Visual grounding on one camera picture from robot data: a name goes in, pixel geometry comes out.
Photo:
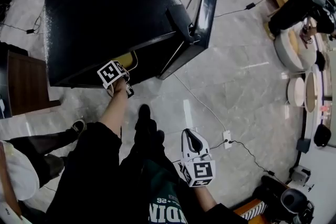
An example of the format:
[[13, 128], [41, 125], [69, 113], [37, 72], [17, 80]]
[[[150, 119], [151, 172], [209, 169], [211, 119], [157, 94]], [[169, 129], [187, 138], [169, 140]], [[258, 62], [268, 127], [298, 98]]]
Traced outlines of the person's black and green top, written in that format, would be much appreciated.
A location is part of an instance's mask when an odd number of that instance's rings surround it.
[[120, 147], [102, 123], [88, 126], [69, 154], [49, 224], [248, 224], [223, 204], [204, 211], [162, 146], [144, 154], [134, 147], [123, 160]]

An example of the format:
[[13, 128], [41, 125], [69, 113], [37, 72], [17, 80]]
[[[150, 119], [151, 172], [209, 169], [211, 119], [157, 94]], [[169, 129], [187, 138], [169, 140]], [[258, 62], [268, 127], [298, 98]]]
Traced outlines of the dark blue-grey cube block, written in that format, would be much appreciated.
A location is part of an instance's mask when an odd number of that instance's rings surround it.
[[306, 154], [310, 148], [311, 139], [300, 138], [297, 141], [296, 150]]

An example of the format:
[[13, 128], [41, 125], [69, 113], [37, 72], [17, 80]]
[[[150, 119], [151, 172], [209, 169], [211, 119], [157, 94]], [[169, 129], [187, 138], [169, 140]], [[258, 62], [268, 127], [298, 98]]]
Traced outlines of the white power strip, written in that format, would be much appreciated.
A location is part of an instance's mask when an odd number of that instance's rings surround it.
[[232, 147], [232, 140], [231, 140], [231, 132], [230, 130], [225, 130], [222, 133], [222, 137], [223, 137], [223, 142], [224, 142], [224, 149], [229, 149], [230, 147]]

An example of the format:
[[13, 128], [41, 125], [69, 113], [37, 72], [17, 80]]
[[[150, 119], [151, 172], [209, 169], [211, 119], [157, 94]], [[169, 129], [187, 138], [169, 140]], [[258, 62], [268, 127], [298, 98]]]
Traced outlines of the dark wood panelled cabinet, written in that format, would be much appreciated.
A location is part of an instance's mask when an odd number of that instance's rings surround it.
[[46, 63], [0, 41], [0, 120], [60, 105], [49, 99]]

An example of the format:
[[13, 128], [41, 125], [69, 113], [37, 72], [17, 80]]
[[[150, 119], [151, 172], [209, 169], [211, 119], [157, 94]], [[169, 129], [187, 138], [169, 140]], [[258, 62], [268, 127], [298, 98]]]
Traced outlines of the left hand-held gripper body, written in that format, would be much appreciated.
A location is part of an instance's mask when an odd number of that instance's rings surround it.
[[113, 83], [119, 78], [123, 78], [126, 81], [126, 92], [128, 94], [128, 98], [134, 95], [134, 91], [129, 84], [129, 73], [121, 66], [118, 61], [109, 61], [97, 71], [97, 74], [102, 81], [103, 87], [107, 90], [110, 97], [113, 97], [114, 95]]

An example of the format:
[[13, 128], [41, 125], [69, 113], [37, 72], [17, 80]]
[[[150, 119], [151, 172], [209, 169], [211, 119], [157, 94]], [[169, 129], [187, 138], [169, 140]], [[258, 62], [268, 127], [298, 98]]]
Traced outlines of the black mini fridge cabinet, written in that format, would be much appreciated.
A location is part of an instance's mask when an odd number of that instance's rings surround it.
[[52, 87], [100, 88], [98, 70], [134, 53], [130, 84], [161, 80], [206, 50], [217, 0], [45, 0]]

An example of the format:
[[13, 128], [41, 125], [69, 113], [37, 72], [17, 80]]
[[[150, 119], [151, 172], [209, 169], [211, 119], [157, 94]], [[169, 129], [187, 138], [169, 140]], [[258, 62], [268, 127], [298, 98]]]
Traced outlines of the person's black trousers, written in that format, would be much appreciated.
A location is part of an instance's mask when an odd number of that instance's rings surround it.
[[147, 122], [138, 122], [135, 125], [134, 145], [129, 155], [121, 162], [120, 167], [131, 167], [143, 164], [149, 159], [159, 165], [167, 161], [163, 144], [155, 139], [157, 124], [153, 119]]

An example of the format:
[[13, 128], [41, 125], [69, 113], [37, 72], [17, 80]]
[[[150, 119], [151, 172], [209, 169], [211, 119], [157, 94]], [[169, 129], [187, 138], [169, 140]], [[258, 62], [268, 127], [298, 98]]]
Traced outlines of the striped orange sofa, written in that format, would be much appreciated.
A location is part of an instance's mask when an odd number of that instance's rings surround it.
[[247, 220], [248, 224], [267, 224], [266, 219], [263, 217], [263, 213], [266, 209], [267, 205], [263, 201], [253, 199], [239, 208], [234, 209], [234, 213]]

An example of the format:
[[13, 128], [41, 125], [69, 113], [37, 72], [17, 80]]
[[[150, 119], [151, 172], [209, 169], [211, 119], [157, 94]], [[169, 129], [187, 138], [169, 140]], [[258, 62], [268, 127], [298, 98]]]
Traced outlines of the grey metal device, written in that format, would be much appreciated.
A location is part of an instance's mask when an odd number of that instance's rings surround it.
[[311, 170], [301, 165], [297, 165], [290, 170], [290, 179], [300, 186], [305, 186], [310, 177]]

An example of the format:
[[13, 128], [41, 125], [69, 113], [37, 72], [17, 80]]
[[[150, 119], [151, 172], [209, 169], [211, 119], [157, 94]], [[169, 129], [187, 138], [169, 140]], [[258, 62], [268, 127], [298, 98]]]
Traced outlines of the cream plastic tray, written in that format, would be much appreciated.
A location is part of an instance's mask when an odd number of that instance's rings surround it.
[[117, 61], [128, 72], [135, 69], [138, 65], [138, 58], [135, 51], [116, 57], [113, 61]]

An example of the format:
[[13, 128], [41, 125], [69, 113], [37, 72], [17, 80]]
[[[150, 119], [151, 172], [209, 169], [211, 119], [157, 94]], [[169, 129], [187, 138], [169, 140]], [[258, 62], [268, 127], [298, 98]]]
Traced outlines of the person's black left shoe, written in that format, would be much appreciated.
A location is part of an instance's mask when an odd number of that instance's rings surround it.
[[150, 107], [147, 104], [142, 104], [138, 112], [138, 122], [147, 122], [151, 119]]

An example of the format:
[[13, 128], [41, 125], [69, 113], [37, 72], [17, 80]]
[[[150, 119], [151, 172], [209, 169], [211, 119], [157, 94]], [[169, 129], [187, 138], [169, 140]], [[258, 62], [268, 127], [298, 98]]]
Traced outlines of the round white tan-topped stool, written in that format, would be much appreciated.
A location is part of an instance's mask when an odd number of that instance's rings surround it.
[[312, 113], [318, 98], [317, 79], [312, 71], [306, 73], [304, 83], [304, 107], [307, 113]]

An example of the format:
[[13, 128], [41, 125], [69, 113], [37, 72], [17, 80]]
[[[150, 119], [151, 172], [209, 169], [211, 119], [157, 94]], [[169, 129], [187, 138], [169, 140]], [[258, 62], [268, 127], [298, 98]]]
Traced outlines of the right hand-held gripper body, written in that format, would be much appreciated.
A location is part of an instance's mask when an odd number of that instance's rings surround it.
[[179, 166], [189, 187], [207, 186], [216, 176], [215, 161], [209, 153], [183, 160]]

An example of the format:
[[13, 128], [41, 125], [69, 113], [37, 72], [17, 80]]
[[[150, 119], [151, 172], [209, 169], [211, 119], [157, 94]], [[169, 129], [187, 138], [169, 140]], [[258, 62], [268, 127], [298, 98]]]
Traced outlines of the person's left forearm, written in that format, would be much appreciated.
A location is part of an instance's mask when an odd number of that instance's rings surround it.
[[112, 86], [113, 97], [99, 122], [109, 128], [118, 138], [121, 138], [121, 127], [128, 104], [127, 84], [123, 78], [119, 78]]

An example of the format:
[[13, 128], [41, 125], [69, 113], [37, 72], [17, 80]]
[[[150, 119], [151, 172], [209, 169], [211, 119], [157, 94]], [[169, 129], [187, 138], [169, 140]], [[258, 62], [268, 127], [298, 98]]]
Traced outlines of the person's right forearm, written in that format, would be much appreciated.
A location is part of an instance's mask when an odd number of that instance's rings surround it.
[[193, 190], [200, 207], [205, 212], [211, 210], [217, 205], [217, 202], [205, 186], [195, 187]]

